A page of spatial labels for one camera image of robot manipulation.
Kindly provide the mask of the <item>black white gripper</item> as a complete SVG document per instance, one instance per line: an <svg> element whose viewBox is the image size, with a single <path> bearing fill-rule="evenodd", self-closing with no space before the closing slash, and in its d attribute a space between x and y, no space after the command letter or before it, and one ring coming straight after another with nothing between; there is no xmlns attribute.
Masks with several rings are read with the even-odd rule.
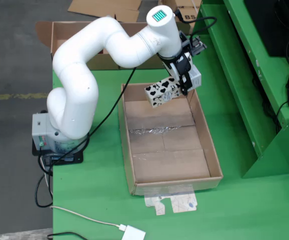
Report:
<svg viewBox="0 0 289 240"><path fill-rule="evenodd" d="M181 93L184 96L187 96L189 88L193 86L189 75L189 71L192 69L193 65L190 52L182 51L173 57L163 57L160 54L157 54L157 56L162 60L162 63L170 76L179 81Z"/></svg>

